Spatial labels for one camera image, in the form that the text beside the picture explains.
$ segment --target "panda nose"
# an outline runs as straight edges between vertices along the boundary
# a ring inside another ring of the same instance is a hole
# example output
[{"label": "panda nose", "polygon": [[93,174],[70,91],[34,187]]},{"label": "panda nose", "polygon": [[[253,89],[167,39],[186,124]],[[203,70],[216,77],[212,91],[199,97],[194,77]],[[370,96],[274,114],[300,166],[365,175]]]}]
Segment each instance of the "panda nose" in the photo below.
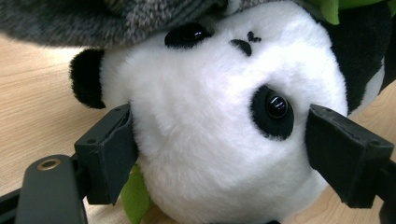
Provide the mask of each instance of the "panda nose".
[{"label": "panda nose", "polygon": [[233,39],[230,41],[231,45],[237,47],[242,50],[248,57],[251,55],[251,46],[248,42],[241,39]]}]

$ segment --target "gray plush fabric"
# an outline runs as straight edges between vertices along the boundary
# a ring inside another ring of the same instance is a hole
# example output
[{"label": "gray plush fabric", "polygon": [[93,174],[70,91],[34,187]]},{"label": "gray plush fabric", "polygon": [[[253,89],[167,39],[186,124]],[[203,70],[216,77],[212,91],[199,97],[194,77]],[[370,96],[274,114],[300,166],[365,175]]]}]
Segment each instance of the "gray plush fabric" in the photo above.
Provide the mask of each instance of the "gray plush fabric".
[{"label": "gray plush fabric", "polygon": [[[271,0],[230,0],[237,10]],[[0,33],[47,46],[130,46],[152,32],[222,13],[227,0],[0,0]]]}]

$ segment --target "wooden surface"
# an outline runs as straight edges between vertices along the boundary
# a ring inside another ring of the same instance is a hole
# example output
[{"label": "wooden surface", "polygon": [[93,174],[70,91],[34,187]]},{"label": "wooden surface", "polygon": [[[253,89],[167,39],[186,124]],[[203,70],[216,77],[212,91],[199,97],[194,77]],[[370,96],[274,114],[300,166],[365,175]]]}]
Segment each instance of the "wooden surface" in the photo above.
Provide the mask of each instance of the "wooden surface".
[{"label": "wooden surface", "polygon": [[[40,48],[0,36],[0,195],[21,187],[23,172],[32,162],[53,154],[72,155],[74,143],[104,115],[81,105],[70,90],[68,64],[79,51]],[[396,86],[389,86],[354,118],[392,143],[395,94]],[[326,189],[314,205],[285,224],[375,224],[380,205],[376,199],[371,210],[349,209]],[[120,203],[87,205],[87,213],[90,223],[128,223]],[[173,223],[156,208],[144,222]]]}]

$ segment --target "clamp jaw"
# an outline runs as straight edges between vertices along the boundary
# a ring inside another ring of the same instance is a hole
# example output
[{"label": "clamp jaw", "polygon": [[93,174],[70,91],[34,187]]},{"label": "clamp jaw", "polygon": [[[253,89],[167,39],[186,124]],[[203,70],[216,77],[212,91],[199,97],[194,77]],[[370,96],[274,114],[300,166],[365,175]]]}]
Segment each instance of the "clamp jaw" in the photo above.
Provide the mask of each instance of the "clamp jaw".
[{"label": "clamp jaw", "polygon": [[[115,203],[138,157],[129,105],[111,110],[75,143],[72,157],[53,155],[30,165],[21,189],[0,197],[0,223],[87,223],[82,199]],[[384,205],[381,224],[396,223],[393,144],[342,115],[311,105],[305,142],[318,170],[343,203]]]}]

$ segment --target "black eye patch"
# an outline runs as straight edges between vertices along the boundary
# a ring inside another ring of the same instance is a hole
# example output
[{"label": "black eye patch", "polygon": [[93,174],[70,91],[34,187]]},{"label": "black eye patch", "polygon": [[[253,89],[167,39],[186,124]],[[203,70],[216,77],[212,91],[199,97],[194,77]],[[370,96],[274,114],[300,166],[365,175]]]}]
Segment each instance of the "black eye patch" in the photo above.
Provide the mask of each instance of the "black eye patch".
[{"label": "black eye patch", "polygon": [[293,109],[281,94],[261,86],[253,95],[250,112],[264,136],[285,140],[291,135]]},{"label": "black eye patch", "polygon": [[206,28],[196,22],[187,23],[170,31],[165,37],[165,45],[174,49],[191,49],[204,39],[212,36]]}]

